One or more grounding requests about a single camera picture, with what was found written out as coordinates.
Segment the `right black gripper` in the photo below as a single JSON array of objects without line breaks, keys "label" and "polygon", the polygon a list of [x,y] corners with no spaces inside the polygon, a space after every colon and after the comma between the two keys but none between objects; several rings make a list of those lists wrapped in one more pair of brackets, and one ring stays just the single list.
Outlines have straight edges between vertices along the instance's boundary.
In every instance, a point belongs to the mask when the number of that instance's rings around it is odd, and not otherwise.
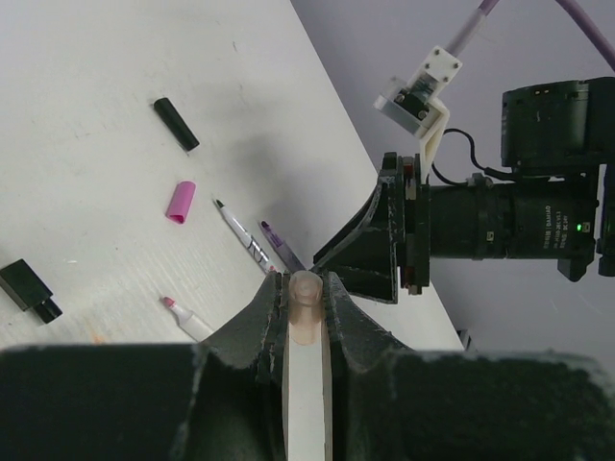
[{"label": "right black gripper", "polygon": [[349,293],[396,303],[399,290],[420,295],[430,285],[430,187],[417,155],[386,153],[367,202],[313,257]]}]

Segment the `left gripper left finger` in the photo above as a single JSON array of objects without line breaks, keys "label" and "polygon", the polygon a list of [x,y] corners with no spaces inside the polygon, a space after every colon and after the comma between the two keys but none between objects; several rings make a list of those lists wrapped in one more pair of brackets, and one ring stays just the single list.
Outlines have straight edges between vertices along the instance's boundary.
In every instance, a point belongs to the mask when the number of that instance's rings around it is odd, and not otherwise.
[{"label": "left gripper left finger", "polygon": [[5,460],[283,460],[288,276],[198,344],[1,353]]}]

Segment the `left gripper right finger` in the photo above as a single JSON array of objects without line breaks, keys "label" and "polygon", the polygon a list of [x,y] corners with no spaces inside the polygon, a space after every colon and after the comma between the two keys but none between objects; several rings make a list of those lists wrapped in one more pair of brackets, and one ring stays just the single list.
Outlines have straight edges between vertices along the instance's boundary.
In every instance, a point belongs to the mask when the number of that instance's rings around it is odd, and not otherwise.
[{"label": "left gripper right finger", "polygon": [[614,385],[555,352],[418,352],[323,275],[336,460],[610,460]]}]

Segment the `grey barrel marker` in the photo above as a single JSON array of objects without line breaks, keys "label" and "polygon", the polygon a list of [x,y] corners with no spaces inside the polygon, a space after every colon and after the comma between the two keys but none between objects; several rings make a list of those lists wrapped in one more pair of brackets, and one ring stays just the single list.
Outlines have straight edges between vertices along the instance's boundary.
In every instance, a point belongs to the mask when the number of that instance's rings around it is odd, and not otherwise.
[{"label": "grey barrel marker", "polygon": [[282,263],[291,273],[306,270],[306,266],[301,262],[299,257],[296,256],[290,246],[274,231],[274,229],[266,221],[260,221],[259,228],[267,242],[273,248],[274,252],[277,254]]}]

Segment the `magenta cap marker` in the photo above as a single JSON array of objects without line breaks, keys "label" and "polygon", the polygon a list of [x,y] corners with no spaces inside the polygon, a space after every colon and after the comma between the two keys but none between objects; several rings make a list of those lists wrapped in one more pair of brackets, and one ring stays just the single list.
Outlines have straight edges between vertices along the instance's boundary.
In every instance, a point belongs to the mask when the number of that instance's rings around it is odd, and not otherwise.
[{"label": "magenta cap marker", "polygon": [[180,306],[169,297],[162,297],[160,300],[172,313],[178,327],[194,341],[203,342],[214,333],[214,329],[193,310]]}]

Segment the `black cap marker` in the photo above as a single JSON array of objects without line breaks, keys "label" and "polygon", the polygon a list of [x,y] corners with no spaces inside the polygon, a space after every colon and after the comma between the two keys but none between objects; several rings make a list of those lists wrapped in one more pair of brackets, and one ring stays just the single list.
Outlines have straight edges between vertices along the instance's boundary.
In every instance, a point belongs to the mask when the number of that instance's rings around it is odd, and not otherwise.
[{"label": "black cap marker", "polygon": [[260,246],[255,237],[245,229],[245,227],[229,210],[229,208],[217,198],[215,198],[213,202],[215,203],[224,221],[227,223],[246,252],[250,255],[250,258],[258,265],[258,267],[265,274],[277,272],[278,268],[272,262],[266,251]]}]

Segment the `magenta pen cap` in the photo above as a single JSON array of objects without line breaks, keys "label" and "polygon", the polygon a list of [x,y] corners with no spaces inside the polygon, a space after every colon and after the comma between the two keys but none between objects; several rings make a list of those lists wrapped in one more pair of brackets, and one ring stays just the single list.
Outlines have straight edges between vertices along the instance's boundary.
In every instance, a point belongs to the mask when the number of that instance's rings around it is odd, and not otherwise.
[{"label": "magenta pen cap", "polygon": [[195,182],[178,182],[165,211],[165,217],[176,224],[183,224],[190,211],[195,192]]}]

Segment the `small black pen cap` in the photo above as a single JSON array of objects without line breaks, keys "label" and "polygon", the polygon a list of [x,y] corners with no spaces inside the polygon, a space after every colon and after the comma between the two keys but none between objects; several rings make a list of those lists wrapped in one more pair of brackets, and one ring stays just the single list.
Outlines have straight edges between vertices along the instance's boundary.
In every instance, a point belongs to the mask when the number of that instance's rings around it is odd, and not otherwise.
[{"label": "small black pen cap", "polygon": [[22,311],[33,312],[44,324],[62,315],[53,292],[24,259],[1,269],[1,288]]}]

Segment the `long black pen cap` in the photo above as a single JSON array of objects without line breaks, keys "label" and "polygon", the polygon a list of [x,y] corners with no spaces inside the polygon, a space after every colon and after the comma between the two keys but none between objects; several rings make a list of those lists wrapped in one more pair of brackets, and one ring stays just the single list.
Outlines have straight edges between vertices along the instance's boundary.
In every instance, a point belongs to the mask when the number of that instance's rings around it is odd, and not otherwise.
[{"label": "long black pen cap", "polygon": [[162,123],[173,134],[186,152],[190,152],[200,145],[195,134],[187,126],[184,119],[168,98],[159,98],[153,103],[153,108]]}]

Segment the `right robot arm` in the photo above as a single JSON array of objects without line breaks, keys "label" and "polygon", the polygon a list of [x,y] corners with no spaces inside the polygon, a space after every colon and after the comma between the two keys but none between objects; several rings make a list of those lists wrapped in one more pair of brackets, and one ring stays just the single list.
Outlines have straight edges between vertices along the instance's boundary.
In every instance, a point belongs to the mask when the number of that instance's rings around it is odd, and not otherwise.
[{"label": "right robot arm", "polygon": [[360,211],[315,256],[346,289],[395,303],[446,259],[553,259],[570,281],[614,273],[614,81],[521,87],[502,100],[502,169],[432,185],[414,156],[388,153]]}]

